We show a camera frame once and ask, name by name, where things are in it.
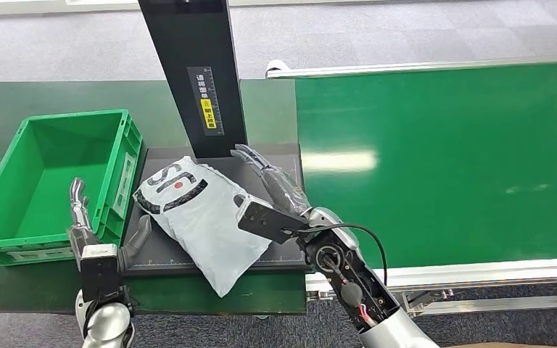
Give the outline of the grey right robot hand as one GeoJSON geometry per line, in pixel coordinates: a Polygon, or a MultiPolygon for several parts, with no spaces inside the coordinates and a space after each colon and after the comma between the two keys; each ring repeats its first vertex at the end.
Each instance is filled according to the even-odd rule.
{"type": "Polygon", "coordinates": [[[281,211],[302,217],[310,211],[312,207],[304,191],[283,168],[273,165],[262,154],[245,144],[235,144],[230,153],[252,167],[269,197],[281,211]]]}

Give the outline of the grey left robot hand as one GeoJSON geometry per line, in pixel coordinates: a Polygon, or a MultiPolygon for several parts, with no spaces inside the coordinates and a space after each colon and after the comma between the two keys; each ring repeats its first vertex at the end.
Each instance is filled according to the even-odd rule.
{"type": "MultiPolygon", "coordinates": [[[[88,218],[88,198],[83,195],[84,182],[74,178],[69,190],[70,212],[73,224],[67,230],[70,245],[78,266],[81,269],[81,260],[84,247],[100,244],[99,237],[93,232],[88,218]]],[[[139,251],[146,243],[152,231],[152,219],[148,215],[139,218],[137,231],[129,242],[116,250],[117,266],[120,272],[129,269],[136,259],[139,251]]]]}

